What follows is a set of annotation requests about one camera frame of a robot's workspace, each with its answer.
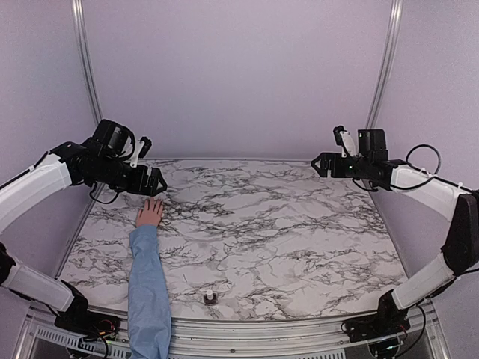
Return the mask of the red nail polish bottle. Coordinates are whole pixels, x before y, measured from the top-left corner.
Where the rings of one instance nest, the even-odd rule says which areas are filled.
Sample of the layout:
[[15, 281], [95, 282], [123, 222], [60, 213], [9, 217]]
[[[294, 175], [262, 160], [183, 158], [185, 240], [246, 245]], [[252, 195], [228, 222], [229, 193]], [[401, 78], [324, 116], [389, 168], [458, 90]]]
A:
[[216, 305], [218, 303], [218, 295], [211, 289], [208, 289], [203, 296], [204, 304], [207, 306]]

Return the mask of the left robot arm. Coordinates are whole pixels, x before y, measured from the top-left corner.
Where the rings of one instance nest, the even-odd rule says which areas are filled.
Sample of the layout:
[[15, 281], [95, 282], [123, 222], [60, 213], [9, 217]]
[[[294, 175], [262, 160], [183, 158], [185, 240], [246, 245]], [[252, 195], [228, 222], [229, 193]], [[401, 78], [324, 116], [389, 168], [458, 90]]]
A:
[[[65, 142], [1, 185], [1, 229], [6, 230], [28, 210], [59, 191], [85, 184], [106, 184], [115, 194], [155, 197], [168, 185], [159, 168], [139, 164], [152, 142], [114, 121], [103, 119], [81, 144]], [[52, 309], [55, 326], [89, 339], [114, 336], [120, 320], [88, 309], [87, 298], [74, 286], [22, 263], [1, 248], [1, 286], [29, 301]]]

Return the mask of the blue sleeved forearm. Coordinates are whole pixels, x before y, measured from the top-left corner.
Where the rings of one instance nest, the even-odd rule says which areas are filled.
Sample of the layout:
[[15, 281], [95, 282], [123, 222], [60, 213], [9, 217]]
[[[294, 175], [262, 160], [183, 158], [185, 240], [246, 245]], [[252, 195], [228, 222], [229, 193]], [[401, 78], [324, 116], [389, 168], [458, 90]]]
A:
[[132, 358], [167, 358], [171, 310], [158, 252], [157, 229], [142, 225], [130, 233], [132, 268], [128, 285], [128, 335]]

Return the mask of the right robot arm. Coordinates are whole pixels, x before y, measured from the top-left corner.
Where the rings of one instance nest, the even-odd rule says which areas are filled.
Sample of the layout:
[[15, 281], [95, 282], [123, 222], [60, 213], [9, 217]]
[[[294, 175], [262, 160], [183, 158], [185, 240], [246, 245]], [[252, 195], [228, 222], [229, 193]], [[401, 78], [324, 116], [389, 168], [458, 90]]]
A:
[[429, 262], [404, 283], [378, 300], [376, 312], [342, 324], [351, 342], [402, 334], [410, 328], [408, 314], [442, 294], [478, 264], [478, 191], [466, 188], [414, 165], [409, 157], [391, 159], [382, 129], [360, 129], [354, 139], [343, 126], [333, 129], [337, 153], [322, 152], [311, 161], [321, 177], [350, 179], [361, 190], [403, 196], [403, 204], [419, 204], [412, 224], [393, 234], [399, 249], [417, 241], [415, 249], [430, 249]]

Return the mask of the mannequin hand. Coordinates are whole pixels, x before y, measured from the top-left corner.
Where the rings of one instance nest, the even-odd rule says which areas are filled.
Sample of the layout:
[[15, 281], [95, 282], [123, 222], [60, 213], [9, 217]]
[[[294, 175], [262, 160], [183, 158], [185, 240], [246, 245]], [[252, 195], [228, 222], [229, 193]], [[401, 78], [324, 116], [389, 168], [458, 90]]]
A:
[[137, 228], [147, 225], [158, 227], [162, 220], [162, 213], [162, 201], [148, 198], [144, 202], [143, 208], [138, 211], [135, 226]]

